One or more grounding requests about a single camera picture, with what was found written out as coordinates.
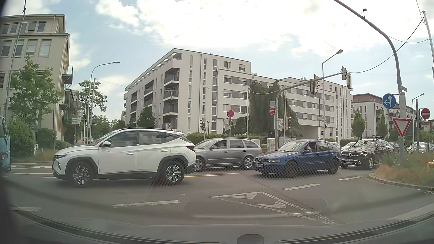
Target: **side mirror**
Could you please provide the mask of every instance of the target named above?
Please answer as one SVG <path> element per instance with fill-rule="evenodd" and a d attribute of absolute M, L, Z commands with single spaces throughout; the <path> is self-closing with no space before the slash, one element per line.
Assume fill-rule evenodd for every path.
<path fill-rule="evenodd" d="M 111 142 L 109 142 L 109 141 L 105 141 L 105 142 L 103 142 L 103 143 L 101 144 L 101 147 L 109 148 L 111 145 L 112 145 Z"/>

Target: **street lamp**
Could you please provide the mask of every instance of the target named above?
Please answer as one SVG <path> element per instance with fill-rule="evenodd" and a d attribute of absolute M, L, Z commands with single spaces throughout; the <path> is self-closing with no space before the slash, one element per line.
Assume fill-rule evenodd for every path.
<path fill-rule="evenodd" d="M 411 109 L 413 109 L 413 100 L 415 100 L 416 98 L 423 96 L 423 95 L 425 95 L 425 93 L 422 93 L 419 96 L 417 96 L 411 100 Z M 413 142 L 414 142 L 414 131 L 416 130 L 416 125 L 414 124 L 414 118 L 412 118 L 412 121 L 413 121 Z"/>
<path fill-rule="evenodd" d="M 333 54 L 333 56 L 329 57 L 326 61 L 324 61 L 321 66 L 322 66 L 322 76 L 324 77 L 324 63 L 329 61 L 331 58 L 333 58 L 334 56 L 343 53 L 344 50 L 339 49 L 339 51 L 337 51 L 335 54 Z M 325 99 L 325 90 L 326 90 L 326 85 L 324 83 L 324 80 L 322 80 L 322 120 L 323 120 L 323 126 L 322 126 L 322 130 L 324 132 L 324 134 L 322 135 L 322 138 L 325 140 L 326 139 L 326 99 Z"/>
<path fill-rule="evenodd" d="M 117 64 L 117 63 L 121 63 L 121 62 L 111 62 L 111 63 L 103 63 L 100 65 L 97 65 L 95 68 L 93 68 L 92 73 L 90 74 L 90 82 L 92 82 L 92 76 L 93 76 L 93 71 L 95 71 L 96 68 L 103 66 L 103 65 L 108 65 L 108 64 Z M 92 86 L 89 86 L 89 95 L 87 97 L 87 127 L 86 127 L 86 143 L 89 144 L 89 108 L 90 108 L 90 90 L 92 89 Z M 92 91 L 92 107 L 93 107 L 93 96 L 95 93 L 95 80 L 93 81 L 93 91 Z"/>

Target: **white suv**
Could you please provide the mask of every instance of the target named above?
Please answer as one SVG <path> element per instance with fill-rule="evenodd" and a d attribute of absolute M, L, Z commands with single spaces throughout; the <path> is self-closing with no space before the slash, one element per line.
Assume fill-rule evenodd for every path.
<path fill-rule="evenodd" d="M 155 128 L 115 130 L 89 145 L 58 151 L 53 174 L 76 187 L 102 178 L 153 178 L 175 185 L 196 165 L 194 144 L 183 134 Z"/>

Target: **black mercedes suv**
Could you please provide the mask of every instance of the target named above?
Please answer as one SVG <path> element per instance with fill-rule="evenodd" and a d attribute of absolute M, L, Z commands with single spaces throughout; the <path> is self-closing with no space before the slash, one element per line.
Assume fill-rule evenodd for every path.
<path fill-rule="evenodd" d="M 391 152 L 393 147 L 383 137 L 362 136 L 352 147 L 342 151 L 341 168 L 355 165 L 372 169 L 385 153 Z"/>

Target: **sky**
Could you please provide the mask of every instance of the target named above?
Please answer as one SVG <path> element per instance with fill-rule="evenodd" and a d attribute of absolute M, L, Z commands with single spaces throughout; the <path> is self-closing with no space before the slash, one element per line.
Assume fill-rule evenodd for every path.
<path fill-rule="evenodd" d="M 392 38 L 409 42 L 399 51 L 406 103 L 418 98 L 419 107 L 434 112 L 434 77 L 427 13 L 434 33 L 432 0 L 342 0 Z M 2 15 L 21 14 L 24 0 L 9 0 Z M 65 14 L 70 34 L 72 89 L 93 77 L 108 96 L 107 110 L 120 119 L 125 87 L 173 48 L 233 57 L 252 62 L 260 76 L 313 79 L 324 64 L 329 75 L 345 67 L 368 70 L 392 55 L 387 40 L 365 21 L 333 0 L 28 0 L 26 14 Z M 392 39 L 396 49 L 403 42 Z M 344 84 L 341 76 L 328 79 Z M 383 96 L 398 93 L 394 58 L 377 68 L 352 74 L 352 94 Z"/>

